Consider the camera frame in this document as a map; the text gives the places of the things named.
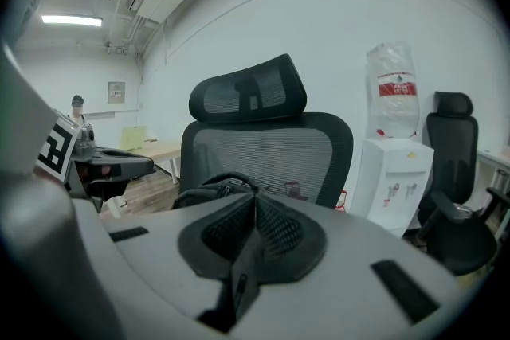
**mesh office chair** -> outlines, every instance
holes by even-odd
[[[510,200],[488,188],[492,202],[478,217],[458,209],[471,197],[477,161],[478,123],[473,104],[465,94],[436,92],[437,112],[427,116],[427,131],[434,149],[433,180],[419,206],[428,253],[455,275],[465,275],[488,263],[496,252],[496,240],[485,225],[500,202]]]
[[[335,208],[351,165],[352,133],[336,116],[303,113],[306,101],[286,54],[201,82],[190,96],[197,122],[182,137],[179,192],[236,171],[269,193]]]

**yellow board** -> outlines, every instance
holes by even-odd
[[[143,146],[146,137],[147,127],[123,127],[120,135],[120,149],[139,149]]]

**plastic bag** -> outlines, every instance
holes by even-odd
[[[410,47],[404,42],[382,43],[367,59],[371,89],[368,136],[416,135],[420,112]]]

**ceiling light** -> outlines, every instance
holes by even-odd
[[[46,24],[61,23],[66,25],[94,25],[101,27],[102,18],[84,18],[81,16],[41,16],[42,21]]]

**wall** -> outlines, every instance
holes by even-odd
[[[84,98],[84,115],[99,146],[119,147],[122,127],[136,125],[141,75],[133,57],[87,47],[24,49],[16,57],[49,106],[67,115],[72,97]],[[126,83],[124,104],[108,104],[109,81]]]
[[[180,139],[193,120],[187,99],[200,80],[289,53],[307,111],[331,112],[352,129],[351,198],[367,125],[365,55],[393,40],[413,50],[420,130],[434,91],[456,91],[473,99],[480,147],[508,138],[508,48],[491,0],[188,0],[167,26],[147,54],[140,92],[140,117],[161,139]]]

